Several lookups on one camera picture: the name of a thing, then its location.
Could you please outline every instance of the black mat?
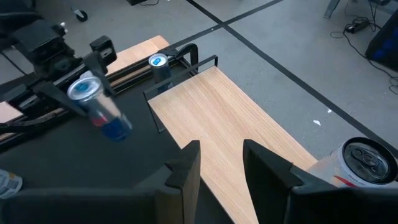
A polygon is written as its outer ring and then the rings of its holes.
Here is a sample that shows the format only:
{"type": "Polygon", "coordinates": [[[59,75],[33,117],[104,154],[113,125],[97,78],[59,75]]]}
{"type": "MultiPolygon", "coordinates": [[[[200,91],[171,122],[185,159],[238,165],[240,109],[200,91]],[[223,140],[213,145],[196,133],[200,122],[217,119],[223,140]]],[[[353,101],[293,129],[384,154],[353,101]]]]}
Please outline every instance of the black mat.
{"type": "MultiPolygon", "coordinates": [[[[145,179],[179,149],[167,131],[159,134],[142,92],[148,80],[116,98],[133,125],[123,142],[106,139],[85,118],[73,118],[0,155],[0,168],[24,179],[24,188],[130,187],[145,179]]],[[[201,182],[197,223],[232,223],[201,182]]]]}

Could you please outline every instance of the can lid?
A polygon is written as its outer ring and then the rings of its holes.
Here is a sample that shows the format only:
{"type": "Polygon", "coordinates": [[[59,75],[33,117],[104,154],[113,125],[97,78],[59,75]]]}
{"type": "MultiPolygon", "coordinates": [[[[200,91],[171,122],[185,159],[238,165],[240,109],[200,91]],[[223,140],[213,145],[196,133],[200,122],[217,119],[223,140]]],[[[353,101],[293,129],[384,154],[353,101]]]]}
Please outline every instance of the can lid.
{"type": "Polygon", "coordinates": [[[366,138],[350,139],[344,146],[347,166],[358,177],[373,184],[387,184],[397,176],[397,163],[382,145],[366,138]]]}
{"type": "Polygon", "coordinates": [[[149,57],[149,64],[154,67],[161,67],[167,63],[165,54],[157,53],[149,57]]]}
{"type": "Polygon", "coordinates": [[[86,76],[74,81],[68,88],[71,100],[87,100],[102,89],[101,80],[95,76],[86,76]]]}

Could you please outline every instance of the black metal rack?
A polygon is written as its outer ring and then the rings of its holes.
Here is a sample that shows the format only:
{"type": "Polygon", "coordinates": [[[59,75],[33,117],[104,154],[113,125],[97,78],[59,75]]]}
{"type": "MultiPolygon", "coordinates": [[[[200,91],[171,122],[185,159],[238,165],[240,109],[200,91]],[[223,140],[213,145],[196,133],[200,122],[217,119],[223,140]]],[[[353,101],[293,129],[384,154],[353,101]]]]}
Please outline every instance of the black metal rack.
{"type": "MultiPolygon", "coordinates": [[[[168,80],[160,82],[154,85],[152,88],[147,89],[144,91],[144,98],[146,101],[149,98],[149,93],[156,90],[158,87],[164,85],[164,83],[179,80],[183,82],[184,80],[198,74],[198,68],[212,60],[215,61],[215,65],[218,65],[218,57],[213,55],[201,62],[198,61],[198,47],[195,44],[188,44],[177,50],[172,47],[166,47],[159,51],[160,53],[168,55],[169,59],[169,66],[172,72],[172,77],[168,80]],[[190,54],[190,62],[188,62],[184,56],[190,54]]],[[[149,67],[148,63],[149,57],[146,57],[128,67],[123,68],[107,77],[108,81],[110,82],[113,90],[116,92],[117,95],[125,92],[128,89],[131,89],[135,85],[146,82],[152,77],[152,72],[149,67]]],[[[152,110],[151,115],[156,124],[156,128],[158,132],[164,130],[161,128],[158,121],[155,118],[155,114],[152,110]]],[[[74,113],[71,113],[67,110],[55,110],[47,114],[43,114],[39,119],[46,120],[46,122],[37,125],[31,131],[25,133],[13,133],[9,134],[8,136],[2,135],[0,136],[0,153],[9,150],[13,146],[16,146],[22,142],[28,141],[36,136],[43,134],[46,131],[51,130],[52,128],[56,127],[56,125],[62,124],[65,121],[68,121],[70,118],[74,117],[74,113]]],[[[27,116],[20,116],[11,120],[12,122],[26,122],[31,118],[27,116]]]]}

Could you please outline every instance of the can pull tab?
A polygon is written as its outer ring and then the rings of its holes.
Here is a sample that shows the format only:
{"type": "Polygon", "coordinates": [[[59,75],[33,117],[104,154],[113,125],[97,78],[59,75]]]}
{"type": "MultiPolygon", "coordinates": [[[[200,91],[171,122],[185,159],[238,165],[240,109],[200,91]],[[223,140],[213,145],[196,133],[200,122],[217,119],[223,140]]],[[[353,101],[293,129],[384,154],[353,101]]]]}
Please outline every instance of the can pull tab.
{"type": "Polygon", "coordinates": [[[351,151],[351,155],[358,161],[366,164],[369,167],[374,167],[377,165],[378,161],[376,156],[372,152],[366,149],[354,149],[351,151]]]}

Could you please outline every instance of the cable on floor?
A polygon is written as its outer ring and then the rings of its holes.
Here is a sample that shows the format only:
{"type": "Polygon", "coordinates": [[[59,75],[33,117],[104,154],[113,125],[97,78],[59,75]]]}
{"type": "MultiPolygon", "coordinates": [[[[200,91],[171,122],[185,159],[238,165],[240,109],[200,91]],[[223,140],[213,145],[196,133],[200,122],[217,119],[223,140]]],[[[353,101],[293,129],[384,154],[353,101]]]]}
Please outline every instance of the cable on floor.
{"type": "Polygon", "coordinates": [[[141,6],[156,6],[157,4],[159,4],[159,0],[157,0],[157,1],[156,1],[155,3],[153,3],[153,4],[150,4],[150,3],[147,3],[147,4],[140,3],[141,6]]]}
{"type": "Polygon", "coordinates": [[[26,74],[26,72],[22,71],[22,69],[19,68],[18,65],[16,65],[4,52],[0,52],[0,54],[3,55],[3,57],[5,57],[7,61],[9,61],[16,69],[18,69],[18,71],[20,71],[24,75],[28,75],[26,74]]]}
{"type": "Polygon", "coordinates": [[[330,37],[336,38],[336,39],[341,39],[341,38],[345,37],[347,39],[347,42],[348,42],[349,46],[352,47],[356,51],[356,53],[358,53],[362,58],[365,58],[369,62],[369,64],[371,64],[374,68],[376,68],[379,71],[384,72],[390,78],[389,79],[389,82],[390,82],[389,89],[390,89],[390,91],[393,94],[398,95],[398,77],[392,76],[386,70],[384,70],[384,69],[376,66],[375,64],[373,64],[372,61],[370,61],[365,55],[363,55],[361,52],[359,52],[359,50],[351,43],[349,37],[346,35],[346,32],[347,32],[347,30],[350,27],[356,27],[358,25],[361,25],[362,23],[366,23],[371,28],[371,30],[373,32],[375,32],[377,30],[377,28],[381,29],[381,27],[376,24],[377,6],[375,6],[374,10],[373,10],[372,3],[369,1],[369,5],[370,5],[370,8],[371,8],[371,13],[372,13],[372,19],[370,20],[370,19],[368,19],[367,17],[364,17],[364,16],[355,16],[355,15],[347,14],[348,3],[349,3],[349,1],[347,1],[347,5],[344,8],[344,15],[347,16],[347,17],[355,17],[355,18],[353,19],[352,23],[345,25],[344,30],[342,32],[340,32],[340,31],[330,32],[330,37]]]}

